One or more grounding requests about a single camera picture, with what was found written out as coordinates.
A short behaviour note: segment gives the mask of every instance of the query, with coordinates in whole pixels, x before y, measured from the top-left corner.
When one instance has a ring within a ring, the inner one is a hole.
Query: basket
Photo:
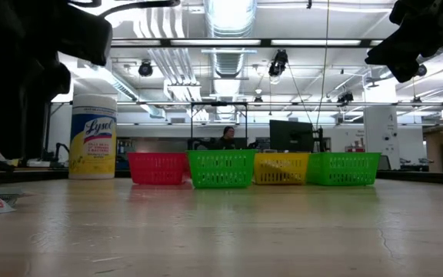
[[[188,151],[197,189],[246,188],[252,183],[257,150]]]
[[[255,183],[304,184],[309,156],[309,153],[258,153],[255,155]]]
[[[373,185],[381,153],[311,154],[307,182],[317,185]]]
[[[132,181],[139,185],[180,185],[185,153],[128,153]]]

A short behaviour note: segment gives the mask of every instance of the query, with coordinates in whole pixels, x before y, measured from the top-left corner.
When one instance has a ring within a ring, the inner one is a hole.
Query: ceiling
[[[99,13],[117,5],[113,1],[103,1],[105,7],[87,9]],[[255,23],[252,38],[376,38],[388,37],[397,26],[388,20],[388,12],[394,0],[331,0],[327,10],[327,1],[313,1],[313,7],[307,9],[306,1],[257,1]],[[114,28],[114,38],[137,38],[135,25],[142,18],[139,10],[120,12],[107,17]],[[158,11],[161,38],[167,37],[162,31],[162,11]],[[146,20],[152,22],[152,10],[146,12]],[[182,2],[182,28],[187,38],[207,38],[207,28],[202,0],[184,0]],[[215,100],[213,89],[213,68],[210,55],[202,53],[203,48],[188,48],[192,69],[201,86],[200,94],[204,101]],[[353,92],[356,102],[362,101],[362,77],[370,70],[364,59],[366,48],[288,48],[288,66],[281,75],[281,81],[270,85],[267,67],[277,48],[251,48],[257,51],[245,56],[238,94],[234,101],[252,102],[257,88],[262,90],[265,102],[300,101],[298,93],[308,102],[336,101],[336,95],[346,91]],[[147,48],[113,48],[110,53],[110,70],[122,77],[142,99],[150,101],[169,100],[164,91],[164,75],[152,62],[153,74],[140,77],[138,67],[142,60],[152,60]],[[67,57],[65,64],[72,67],[72,58]],[[427,61],[428,74],[416,78],[415,83],[407,82],[396,85],[399,101],[410,101],[414,95],[428,97],[436,89],[443,88],[443,54]],[[75,83],[81,86],[80,92],[100,92],[108,95],[117,93],[107,82],[97,76],[74,74]],[[429,102],[443,102],[443,93],[430,97]],[[425,115],[441,110],[441,107],[425,109]]]

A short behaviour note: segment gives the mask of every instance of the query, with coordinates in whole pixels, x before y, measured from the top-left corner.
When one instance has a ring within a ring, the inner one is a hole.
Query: ventilation duct
[[[256,0],[204,0],[205,20],[210,38],[247,38],[252,33],[257,8]],[[240,89],[240,76],[245,55],[240,53],[212,54],[215,93],[232,98]]]

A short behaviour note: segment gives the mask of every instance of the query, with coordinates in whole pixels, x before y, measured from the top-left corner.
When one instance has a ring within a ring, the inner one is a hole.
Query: wooden table
[[[14,184],[0,276],[443,276],[443,185]]]

